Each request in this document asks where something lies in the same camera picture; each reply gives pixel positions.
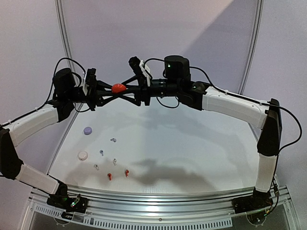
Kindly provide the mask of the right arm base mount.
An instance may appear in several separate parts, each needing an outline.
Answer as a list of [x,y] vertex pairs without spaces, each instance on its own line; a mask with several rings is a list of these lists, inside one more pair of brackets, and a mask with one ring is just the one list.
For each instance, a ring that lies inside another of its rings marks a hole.
[[276,197],[276,202],[274,203],[270,192],[253,190],[252,195],[234,198],[232,207],[236,214],[260,209],[264,211],[263,215],[267,216],[274,211],[278,202],[279,197]]

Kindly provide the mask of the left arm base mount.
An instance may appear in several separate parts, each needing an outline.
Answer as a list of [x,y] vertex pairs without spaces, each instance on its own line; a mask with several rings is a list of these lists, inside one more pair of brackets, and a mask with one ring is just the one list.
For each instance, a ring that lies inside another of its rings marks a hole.
[[78,194],[75,197],[68,195],[50,195],[47,204],[53,207],[61,208],[66,212],[85,213],[88,207],[89,199]]

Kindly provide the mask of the red earbud charging case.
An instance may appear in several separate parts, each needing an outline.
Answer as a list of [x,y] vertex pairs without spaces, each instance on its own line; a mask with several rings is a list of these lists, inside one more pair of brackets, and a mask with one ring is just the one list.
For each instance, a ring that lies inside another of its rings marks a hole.
[[116,83],[111,87],[112,93],[124,92],[127,87],[124,84]]

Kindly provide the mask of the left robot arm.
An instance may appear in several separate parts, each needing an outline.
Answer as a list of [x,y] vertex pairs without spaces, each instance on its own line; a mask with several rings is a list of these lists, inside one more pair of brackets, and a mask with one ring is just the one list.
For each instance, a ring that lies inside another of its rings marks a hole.
[[45,173],[25,164],[17,155],[16,147],[36,132],[67,119],[75,103],[83,103],[94,111],[117,98],[124,98],[129,87],[109,85],[96,79],[95,69],[88,69],[82,78],[70,68],[54,73],[54,93],[51,100],[39,108],[0,127],[0,172],[6,179],[17,180],[52,196],[61,208],[71,204],[67,186]]

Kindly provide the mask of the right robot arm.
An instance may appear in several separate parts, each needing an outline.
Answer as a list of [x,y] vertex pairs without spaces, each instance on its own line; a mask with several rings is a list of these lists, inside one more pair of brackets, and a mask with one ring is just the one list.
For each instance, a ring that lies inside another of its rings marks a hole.
[[282,123],[279,102],[257,101],[242,95],[227,92],[212,82],[192,81],[189,60],[178,55],[170,55],[161,60],[164,63],[164,78],[153,79],[147,62],[138,57],[129,59],[129,66],[135,76],[126,80],[126,85],[134,80],[138,86],[128,87],[137,104],[150,104],[152,97],[177,97],[181,104],[196,110],[221,113],[254,125],[261,130],[257,143],[259,154],[258,174],[254,190],[248,199],[252,209],[263,205],[275,173],[280,151]]

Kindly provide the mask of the pink-white earbud charging case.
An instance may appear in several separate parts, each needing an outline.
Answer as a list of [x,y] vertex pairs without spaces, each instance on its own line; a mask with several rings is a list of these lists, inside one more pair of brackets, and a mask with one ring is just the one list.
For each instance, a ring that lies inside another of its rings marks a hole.
[[80,160],[80,161],[84,161],[84,160],[86,160],[88,158],[88,153],[86,152],[86,151],[80,151],[79,153],[78,153],[78,159]]

